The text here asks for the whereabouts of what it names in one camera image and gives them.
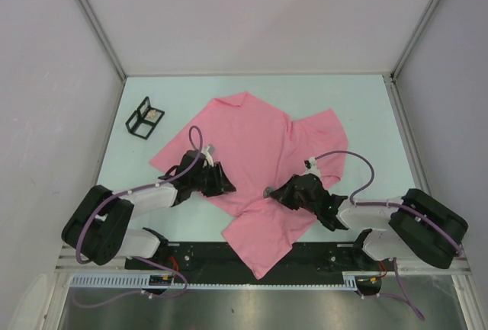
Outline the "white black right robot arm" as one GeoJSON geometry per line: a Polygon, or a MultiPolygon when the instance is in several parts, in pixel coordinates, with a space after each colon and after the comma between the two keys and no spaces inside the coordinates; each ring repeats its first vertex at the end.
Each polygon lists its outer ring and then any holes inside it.
{"type": "Polygon", "coordinates": [[[331,232],[358,231],[352,262],[361,270],[387,258],[411,256],[448,269],[461,253],[468,230],[464,218],[417,188],[389,200],[353,201],[328,192],[317,176],[307,173],[293,175],[281,187],[265,192],[289,210],[312,213],[331,232]]]}

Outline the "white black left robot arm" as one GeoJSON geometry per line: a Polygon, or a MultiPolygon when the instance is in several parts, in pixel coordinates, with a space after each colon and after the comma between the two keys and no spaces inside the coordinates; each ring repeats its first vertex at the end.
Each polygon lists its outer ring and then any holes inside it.
{"type": "Polygon", "coordinates": [[[64,226],[61,238],[75,249],[81,264],[102,266],[118,255],[141,256],[151,268],[163,267],[169,251],[164,236],[153,229],[131,229],[130,221],[160,208],[175,207],[192,193],[219,197],[236,192],[220,162],[204,150],[188,150],[155,183],[119,193],[93,186],[64,226]]]}

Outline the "gold leaf rhinestone brooch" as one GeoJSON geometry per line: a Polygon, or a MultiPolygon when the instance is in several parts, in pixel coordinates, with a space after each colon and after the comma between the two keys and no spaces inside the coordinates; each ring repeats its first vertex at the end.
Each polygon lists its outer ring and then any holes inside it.
{"type": "Polygon", "coordinates": [[[146,115],[146,119],[148,119],[148,120],[153,120],[154,118],[156,118],[157,113],[158,113],[158,112],[157,112],[156,110],[154,110],[154,109],[152,109],[152,110],[148,111],[148,113],[147,113],[147,115],[146,115]]]}

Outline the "round portrait pin badge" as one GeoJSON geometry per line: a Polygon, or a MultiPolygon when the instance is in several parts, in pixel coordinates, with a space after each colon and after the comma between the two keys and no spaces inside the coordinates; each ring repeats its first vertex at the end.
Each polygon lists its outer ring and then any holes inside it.
{"type": "Polygon", "coordinates": [[[269,187],[266,187],[266,189],[264,190],[263,192],[263,197],[269,197],[270,194],[274,191],[274,188],[269,186],[269,187]]]}

